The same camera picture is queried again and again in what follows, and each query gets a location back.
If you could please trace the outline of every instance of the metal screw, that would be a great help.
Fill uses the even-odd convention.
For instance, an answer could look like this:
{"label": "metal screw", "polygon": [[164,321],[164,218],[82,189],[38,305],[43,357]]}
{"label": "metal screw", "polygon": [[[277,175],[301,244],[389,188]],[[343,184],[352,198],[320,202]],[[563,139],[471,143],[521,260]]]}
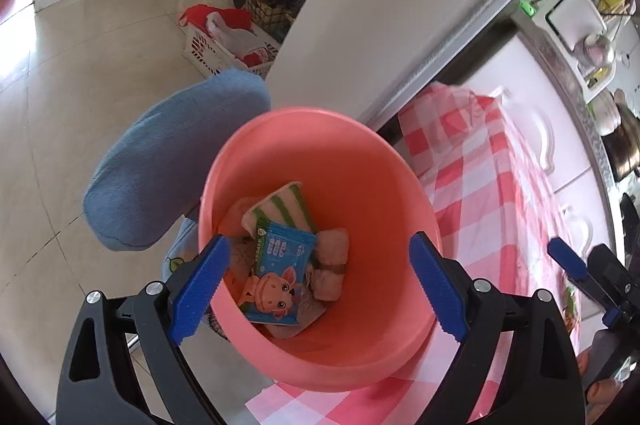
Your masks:
{"label": "metal screw", "polygon": [[152,282],[146,285],[145,289],[148,295],[158,295],[162,291],[161,282]]}
{"label": "metal screw", "polygon": [[100,300],[100,297],[101,295],[99,291],[92,291],[86,296],[86,301],[89,302],[89,304],[95,304],[98,300]]}
{"label": "metal screw", "polygon": [[480,293],[487,293],[488,291],[491,291],[491,283],[488,280],[477,279],[474,280],[474,288]]}
{"label": "metal screw", "polygon": [[551,302],[554,299],[553,295],[547,290],[540,290],[538,292],[538,298],[543,302]]}

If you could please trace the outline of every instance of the blue wipes packet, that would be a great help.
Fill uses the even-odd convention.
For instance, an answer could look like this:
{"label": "blue wipes packet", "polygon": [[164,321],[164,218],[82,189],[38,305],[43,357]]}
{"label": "blue wipes packet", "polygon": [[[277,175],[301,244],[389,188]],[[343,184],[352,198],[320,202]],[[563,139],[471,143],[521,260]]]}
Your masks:
{"label": "blue wipes packet", "polygon": [[306,263],[316,236],[260,218],[255,239],[254,267],[238,306],[249,322],[297,325]]}

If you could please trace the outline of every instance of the red and white checkered tablecloth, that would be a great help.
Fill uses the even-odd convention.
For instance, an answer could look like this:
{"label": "red and white checkered tablecloth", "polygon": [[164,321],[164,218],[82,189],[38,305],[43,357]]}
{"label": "red and white checkered tablecloth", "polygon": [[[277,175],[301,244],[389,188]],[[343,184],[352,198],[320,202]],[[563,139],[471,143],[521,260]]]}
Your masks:
{"label": "red and white checkered tablecloth", "polygon": [[[442,254],[505,293],[545,287],[562,301],[566,280],[546,245],[556,235],[569,242],[570,234],[544,172],[497,100],[434,83],[399,119],[436,213]],[[572,339],[577,344],[577,329]],[[510,343],[503,333],[472,419],[490,409]],[[325,394],[276,383],[246,406],[262,425],[413,425],[457,349],[436,325],[407,365],[375,385]]]}

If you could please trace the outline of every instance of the green striped cloth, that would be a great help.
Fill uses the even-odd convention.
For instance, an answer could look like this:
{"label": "green striped cloth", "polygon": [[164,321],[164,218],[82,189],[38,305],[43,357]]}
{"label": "green striped cloth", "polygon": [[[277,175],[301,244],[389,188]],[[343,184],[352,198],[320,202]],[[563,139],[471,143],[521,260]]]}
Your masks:
{"label": "green striped cloth", "polygon": [[302,183],[293,181],[257,202],[242,216],[242,227],[255,238],[255,225],[260,217],[291,228],[316,233],[305,199],[300,192]]}

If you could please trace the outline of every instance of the finger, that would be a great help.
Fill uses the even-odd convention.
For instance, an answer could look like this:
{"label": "finger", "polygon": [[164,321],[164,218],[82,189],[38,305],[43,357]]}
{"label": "finger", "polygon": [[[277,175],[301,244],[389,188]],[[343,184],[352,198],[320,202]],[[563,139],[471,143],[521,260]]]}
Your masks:
{"label": "finger", "polygon": [[589,350],[591,347],[587,347],[583,352],[581,352],[576,360],[578,361],[578,371],[580,371],[580,376],[587,372],[587,367],[589,366]]}
{"label": "finger", "polygon": [[601,403],[599,405],[592,405],[589,411],[587,412],[587,425],[592,425],[594,421],[596,421],[600,415],[607,409],[609,405],[606,403]]}
{"label": "finger", "polygon": [[605,379],[594,383],[587,391],[587,401],[589,403],[610,403],[622,389],[622,384],[618,380]]}

